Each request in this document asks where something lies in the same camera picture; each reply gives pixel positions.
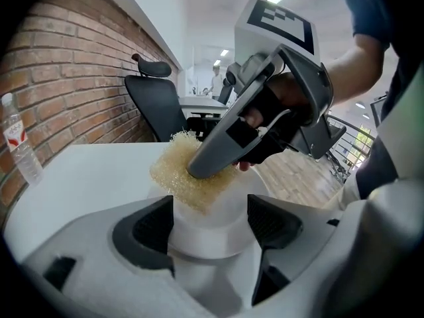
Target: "sponge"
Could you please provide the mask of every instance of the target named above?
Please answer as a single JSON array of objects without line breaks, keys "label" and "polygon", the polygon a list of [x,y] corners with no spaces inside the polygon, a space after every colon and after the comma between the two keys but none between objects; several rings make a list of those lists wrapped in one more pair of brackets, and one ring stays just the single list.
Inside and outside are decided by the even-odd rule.
[{"label": "sponge", "polygon": [[150,176],[176,199],[207,214],[211,204],[240,171],[230,165],[210,178],[194,178],[186,168],[200,145],[196,137],[188,132],[175,134],[161,157],[150,167]]}]

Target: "water bottle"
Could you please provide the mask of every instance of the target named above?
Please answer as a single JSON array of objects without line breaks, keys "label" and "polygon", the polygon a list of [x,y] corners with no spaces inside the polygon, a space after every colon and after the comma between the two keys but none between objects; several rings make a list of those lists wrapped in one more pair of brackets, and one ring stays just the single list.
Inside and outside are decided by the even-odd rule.
[{"label": "water bottle", "polygon": [[3,134],[15,164],[28,184],[37,184],[42,177],[42,166],[28,140],[18,110],[13,105],[11,93],[1,98],[3,105]]}]

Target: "bottle cap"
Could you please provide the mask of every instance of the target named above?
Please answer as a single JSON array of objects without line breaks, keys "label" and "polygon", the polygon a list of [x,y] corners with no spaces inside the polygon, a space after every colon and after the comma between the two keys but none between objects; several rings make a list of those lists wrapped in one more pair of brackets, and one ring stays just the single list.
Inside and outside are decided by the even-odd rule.
[{"label": "bottle cap", "polygon": [[3,106],[6,106],[6,105],[10,104],[12,101],[13,101],[12,93],[6,93],[1,98],[1,104]]}]

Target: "white shirt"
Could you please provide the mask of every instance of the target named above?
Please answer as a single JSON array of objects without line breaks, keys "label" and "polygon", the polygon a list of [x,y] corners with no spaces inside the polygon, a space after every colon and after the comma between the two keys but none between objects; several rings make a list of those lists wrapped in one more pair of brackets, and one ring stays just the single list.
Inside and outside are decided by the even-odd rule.
[{"label": "white shirt", "polygon": [[221,94],[221,90],[224,87],[224,83],[223,83],[223,75],[220,73],[217,76],[213,76],[212,78],[212,82],[211,82],[211,87],[212,87],[212,96],[213,97],[218,97]]}]

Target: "person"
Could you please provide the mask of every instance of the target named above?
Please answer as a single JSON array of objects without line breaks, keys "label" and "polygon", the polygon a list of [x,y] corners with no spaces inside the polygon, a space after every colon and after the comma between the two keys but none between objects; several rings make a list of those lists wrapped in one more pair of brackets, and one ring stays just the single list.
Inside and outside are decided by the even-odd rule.
[{"label": "person", "polygon": [[[384,52],[392,45],[399,60],[382,108],[383,121],[423,61],[424,42],[418,35],[421,34],[419,26],[416,26],[416,13],[422,10],[421,0],[345,1],[352,14],[353,46],[327,65],[334,91],[333,104],[367,92],[380,79]],[[268,87],[284,106],[308,104],[290,73],[273,78]],[[250,126],[256,128],[263,117],[257,109],[249,109],[245,119]],[[248,170],[249,166],[248,162],[240,162],[241,170]],[[377,137],[368,159],[347,179],[342,190],[325,207],[345,209],[352,201],[366,199],[374,189],[397,177],[390,155]]]},{"label": "person", "polygon": [[212,99],[218,100],[221,90],[224,87],[224,78],[221,73],[219,73],[219,66],[213,66],[212,70],[215,74],[211,81],[211,88],[209,92],[212,93]]}]

